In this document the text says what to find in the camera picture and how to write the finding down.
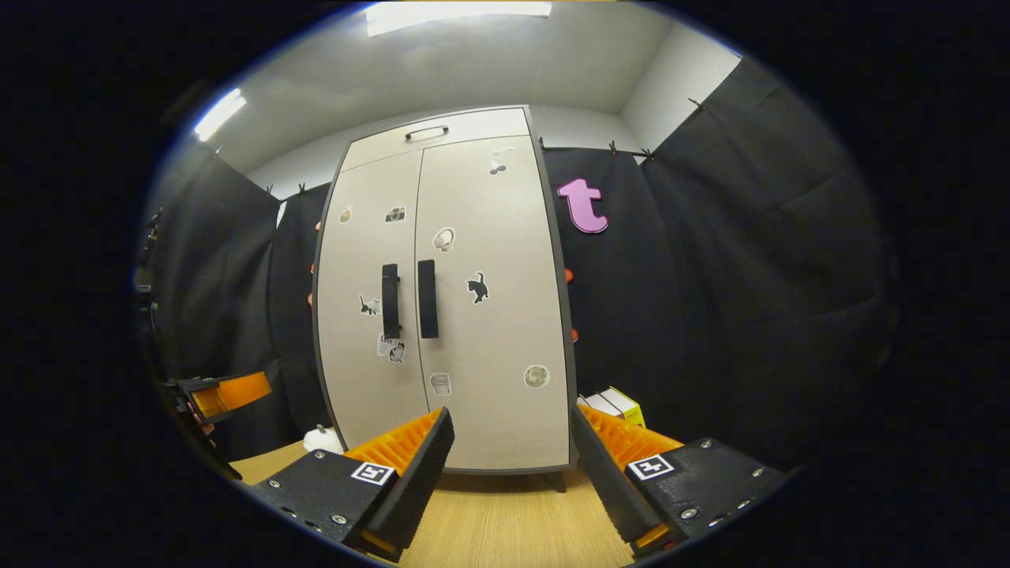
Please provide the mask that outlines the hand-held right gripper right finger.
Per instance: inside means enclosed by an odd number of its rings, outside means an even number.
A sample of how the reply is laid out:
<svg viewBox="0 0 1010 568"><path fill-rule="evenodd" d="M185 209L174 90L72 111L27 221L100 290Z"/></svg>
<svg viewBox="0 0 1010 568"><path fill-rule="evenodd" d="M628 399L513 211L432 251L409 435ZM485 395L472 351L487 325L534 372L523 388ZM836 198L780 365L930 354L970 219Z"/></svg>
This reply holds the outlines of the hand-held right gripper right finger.
<svg viewBox="0 0 1010 568"><path fill-rule="evenodd" d="M711 436L681 443L585 404L570 407L570 430L609 520L635 558L708 538L790 480Z"/></svg>

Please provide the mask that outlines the white shoe cabinet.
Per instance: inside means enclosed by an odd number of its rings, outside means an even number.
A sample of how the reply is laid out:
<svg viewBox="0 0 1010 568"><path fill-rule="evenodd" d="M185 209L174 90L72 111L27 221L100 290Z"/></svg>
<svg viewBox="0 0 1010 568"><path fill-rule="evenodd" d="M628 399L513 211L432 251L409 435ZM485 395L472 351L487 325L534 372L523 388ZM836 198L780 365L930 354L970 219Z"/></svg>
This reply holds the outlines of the white shoe cabinet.
<svg viewBox="0 0 1010 568"><path fill-rule="evenodd" d="M418 137L415 140L405 140L404 134L407 132L412 132L415 129L422 129L429 125L448 125L450 126L450 132L445 134L433 134L429 133L426 136ZM369 164L378 159L386 159L389 157L395 157L395 155L405 154L405 152L422 152L427 150L427 148L435 148L437 145L454 144L454 143L465 143L471 140L483 140L483 139L495 139L496 137L503 136L529 136L533 140L535 148L537 148L538 162L540 163L542 186L544 186L545 198L551 205L553 212L553 222L556 222L556 262L558 263L558 271L560 279L562 279L562 284L560 284L559 295L560 301L563 303L563 320L565 320L565 326L567 330L570 332L570 341L567 342L567 388L569 388L570 401L567 404L567 420L569 421L569 433L570 433L570 452L571 461L570 466L559 470L548 470L548 471L526 471L519 473L497 473L497 474L477 474L477 473L466 473L457 472L451 470L445 465L445 469L448 472L459 474L459 475L476 475L476 476L518 476L518 475L538 475L545 478L545 481L551 485L551 488L556 489L557 492L565 492L565 478L563 474L576 466L578 460L578 453L576 448L574 448L574 441L571 438L570 430L570 406L574 402L574 397L576 397L576 361L574 360L574 328L571 324L571 313L570 313L570 299L569 299L569 283L567 283L566 272L565 272L565 256L563 256L563 248L560 244L559 234L559 224L558 219L556 219L556 205L553 205L552 199L552 188L548 180L548 169L546 169L546 164L544 161L544 150L542 150L541 141L538 139L537 130L535 129L533 113L526 105L519 106L498 106L498 107L488 107L479 109L469 109L465 111L459 111L454 113L443 113L441 115L434 115L431 118L423 118L421 120L413 120L411 122L404 123L404 125L397 125L394 127L389 127L389 129L378 130L378 132L370 132L365 134L358 139L350 141L346 145L346 150L343 152L342 158L339 160L339 164L335 169L333 178L331 181L331 187L329 187L328 194L326 196L324 213L322 213L321 223L319 226L319 238L316 246L315 259L314 259L314 275L312 284L312 295L313 295L313 306L312 306L312 323L313 323L313 339L315 348L315 360L317 363L317 369L319 371L319 360L318 360L318 344L316 338L316 316L315 316L315 291L316 291L316 263L319 259L319 248L322 234L322 227L324 227L326 212L328 210L329 202L331 202L333 187L335 187L336 178L343 171L354 169L355 166L361 166L364 164ZM415 259L416 259L416 247L417 238L415 230ZM418 315L418 292L417 292L417 260L416 260L416 270L415 270L415 290L416 290L416 316L417 316L417 328L419 334L419 349L420 349L420 327L419 327L419 315ZM425 378L425 371L422 369L422 381L425 385L425 393L427 395L427 402L429 405L429 411L434 411L442 409L443 406L436 406L432 404L428 392L428 384ZM324 384L321 380L321 373L319 371L319 381L324 391L325 402L329 414L331 414L331 407L329 406L328 396L324 388ZM335 422L333 421L331 415L333 428L335 428Z"/></svg>

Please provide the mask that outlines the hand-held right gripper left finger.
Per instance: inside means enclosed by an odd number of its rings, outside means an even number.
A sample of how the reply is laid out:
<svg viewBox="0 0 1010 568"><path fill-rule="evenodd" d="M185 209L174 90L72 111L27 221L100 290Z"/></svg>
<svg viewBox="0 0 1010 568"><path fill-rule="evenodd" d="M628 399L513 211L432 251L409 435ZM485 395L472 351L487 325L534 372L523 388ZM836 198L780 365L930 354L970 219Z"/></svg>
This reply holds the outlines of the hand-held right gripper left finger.
<svg viewBox="0 0 1010 568"><path fill-rule="evenodd" d="M453 442L443 407L342 454L308 450L246 489L286 520L396 563L414 541Z"/></svg>

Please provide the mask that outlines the white cabinet door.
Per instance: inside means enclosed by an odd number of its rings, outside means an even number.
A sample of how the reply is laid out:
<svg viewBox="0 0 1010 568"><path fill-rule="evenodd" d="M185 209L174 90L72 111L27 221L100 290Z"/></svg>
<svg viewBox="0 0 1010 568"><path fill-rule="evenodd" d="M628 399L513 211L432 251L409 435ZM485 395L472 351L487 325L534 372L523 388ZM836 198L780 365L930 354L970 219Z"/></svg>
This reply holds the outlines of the white cabinet door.
<svg viewBox="0 0 1010 568"><path fill-rule="evenodd" d="M339 174L316 263L321 380L344 446L428 413L415 290L422 154L405 152ZM401 337L383 336L382 266L399 267Z"/></svg>
<svg viewBox="0 0 1010 568"><path fill-rule="evenodd" d="M423 338L420 355L432 404L454 421L451 470L570 466L554 233L529 136L422 152L416 261L436 262L440 336Z"/></svg>

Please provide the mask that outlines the white rounded object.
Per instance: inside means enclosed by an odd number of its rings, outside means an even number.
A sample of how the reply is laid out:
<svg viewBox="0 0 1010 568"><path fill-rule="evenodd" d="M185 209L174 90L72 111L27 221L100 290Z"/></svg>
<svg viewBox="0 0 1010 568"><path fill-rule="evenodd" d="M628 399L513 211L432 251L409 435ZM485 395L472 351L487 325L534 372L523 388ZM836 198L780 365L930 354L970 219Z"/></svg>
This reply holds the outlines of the white rounded object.
<svg viewBox="0 0 1010 568"><path fill-rule="evenodd" d="M303 436L302 445L308 453L313 453L317 450L325 450L325 452L336 455L342 455L344 453L344 446L342 445L342 442L340 442L338 433L335 429L322 428L320 424L311 429L311 431L306 432Z"/></svg>

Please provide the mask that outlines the yellow cardboard box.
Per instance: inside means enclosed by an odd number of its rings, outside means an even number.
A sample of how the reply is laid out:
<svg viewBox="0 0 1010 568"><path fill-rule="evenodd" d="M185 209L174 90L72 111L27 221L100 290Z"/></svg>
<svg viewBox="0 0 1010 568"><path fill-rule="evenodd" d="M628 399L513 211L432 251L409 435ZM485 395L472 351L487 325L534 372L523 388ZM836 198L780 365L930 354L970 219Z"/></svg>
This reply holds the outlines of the yellow cardboard box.
<svg viewBox="0 0 1010 568"><path fill-rule="evenodd" d="M641 406L613 386L601 391L601 396L615 409L616 416L627 421L627 423L645 428L645 416L643 416Z"/></svg>

